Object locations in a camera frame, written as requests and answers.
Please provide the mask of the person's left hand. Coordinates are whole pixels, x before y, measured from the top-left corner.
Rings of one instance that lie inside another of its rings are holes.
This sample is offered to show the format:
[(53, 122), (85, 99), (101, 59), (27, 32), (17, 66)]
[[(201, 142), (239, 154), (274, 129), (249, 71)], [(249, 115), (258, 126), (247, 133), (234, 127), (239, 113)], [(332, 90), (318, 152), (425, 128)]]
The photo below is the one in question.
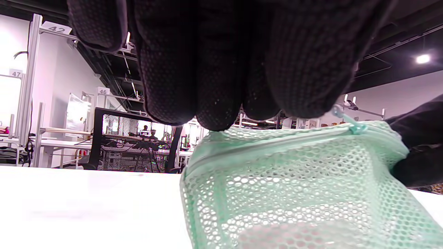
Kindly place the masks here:
[(319, 118), (350, 86), (394, 0), (68, 0), (92, 49), (133, 39), (155, 121), (228, 129), (242, 109), (265, 120)]

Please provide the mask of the person's right hand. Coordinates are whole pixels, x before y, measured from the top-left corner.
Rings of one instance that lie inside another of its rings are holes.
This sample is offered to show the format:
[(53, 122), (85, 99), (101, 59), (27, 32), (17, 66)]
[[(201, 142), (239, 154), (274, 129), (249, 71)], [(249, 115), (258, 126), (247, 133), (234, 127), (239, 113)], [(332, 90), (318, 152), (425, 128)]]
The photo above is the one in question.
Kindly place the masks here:
[(410, 112), (386, 120), (410, 150), (398, 162), (393, 176), (409, 188), (427, 187), (443, 181), (443, 95)]

